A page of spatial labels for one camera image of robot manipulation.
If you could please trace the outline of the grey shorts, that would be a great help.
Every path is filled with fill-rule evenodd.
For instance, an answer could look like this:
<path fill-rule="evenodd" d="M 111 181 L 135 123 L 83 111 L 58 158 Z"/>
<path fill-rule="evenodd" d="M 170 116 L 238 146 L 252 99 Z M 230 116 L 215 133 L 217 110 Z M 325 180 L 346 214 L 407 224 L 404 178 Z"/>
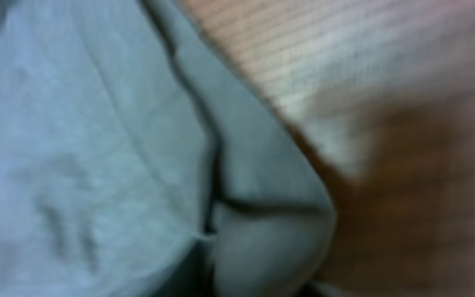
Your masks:
<path fill-rule="evenodd" d="M 292 296 L 336 224 L 175 1 L 0 1 L 0 296 Z"/>

